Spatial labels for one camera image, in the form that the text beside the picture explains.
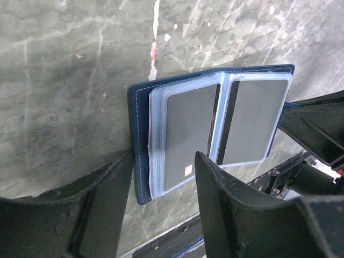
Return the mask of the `black VIP credit card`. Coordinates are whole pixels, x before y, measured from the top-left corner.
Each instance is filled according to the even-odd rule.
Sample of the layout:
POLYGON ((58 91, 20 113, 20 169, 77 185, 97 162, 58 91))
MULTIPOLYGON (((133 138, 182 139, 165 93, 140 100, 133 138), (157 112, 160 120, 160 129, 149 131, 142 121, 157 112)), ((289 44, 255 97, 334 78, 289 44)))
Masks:
POLYGON ((220 89, 216 83, 167 98, 164 192, 192 178, 195 153, 207 153, 220 89))
POLYGON ((239 166, 266 158, 288 86, 287 79, 231 83, 217 165, 239 166))

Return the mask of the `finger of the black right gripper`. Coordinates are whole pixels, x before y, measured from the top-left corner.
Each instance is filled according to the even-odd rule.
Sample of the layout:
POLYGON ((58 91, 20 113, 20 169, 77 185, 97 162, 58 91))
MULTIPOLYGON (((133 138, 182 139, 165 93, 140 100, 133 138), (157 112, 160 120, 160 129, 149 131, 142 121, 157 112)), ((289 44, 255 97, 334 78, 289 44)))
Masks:
POLYGON ((285 103, 278 129, 332 170, 343 168, 343 91, 285 103))

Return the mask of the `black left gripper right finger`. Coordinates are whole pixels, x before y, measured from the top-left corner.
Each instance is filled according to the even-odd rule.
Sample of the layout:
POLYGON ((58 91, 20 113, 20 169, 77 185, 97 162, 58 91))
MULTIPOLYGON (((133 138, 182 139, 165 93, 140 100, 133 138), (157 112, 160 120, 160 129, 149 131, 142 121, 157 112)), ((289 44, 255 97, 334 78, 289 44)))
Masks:
POLYGON ((207 182, 223 198, 225 234, 204 233, 207 257, 343 257, 343 196, 289 201, 255 190, 195 155, 198 203, 207 182))

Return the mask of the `blue leather card holder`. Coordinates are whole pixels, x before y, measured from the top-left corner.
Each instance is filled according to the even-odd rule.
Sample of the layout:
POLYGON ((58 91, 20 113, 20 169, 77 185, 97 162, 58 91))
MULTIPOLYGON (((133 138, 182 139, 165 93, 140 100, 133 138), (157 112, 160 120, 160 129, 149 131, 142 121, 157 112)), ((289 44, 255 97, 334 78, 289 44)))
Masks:
MULTIPOLYGON (((194 175, 179 187, 168 192, 163 190, 167 98, 169 96, 211 84, 219 83, 221 85, 217 112, 214 116, 214 126, 210 135, 211 143, 207 153, 204 153, 216 164, 231 83, 235 80, 287 79, 289 86, 285 94, 286 100, 294 71, 295 67, 292 64, 221 67, 130 86, 128 90, 128 110, 134 154, 135 194, 138 204, 145 205, 153 199, 162 197, 195 177, 194 175)), ((267 156, 270 153, 275 133, 272 137, 267 156)))

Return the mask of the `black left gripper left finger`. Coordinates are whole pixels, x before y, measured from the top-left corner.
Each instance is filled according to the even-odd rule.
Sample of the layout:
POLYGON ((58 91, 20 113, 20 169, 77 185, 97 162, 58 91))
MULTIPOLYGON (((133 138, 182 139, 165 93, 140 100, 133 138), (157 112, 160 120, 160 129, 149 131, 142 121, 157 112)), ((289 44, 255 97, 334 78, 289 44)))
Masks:
POLYGON ((113 162, 37 197, 1 199, 1 257, 115 257, 133 159, 113 162))

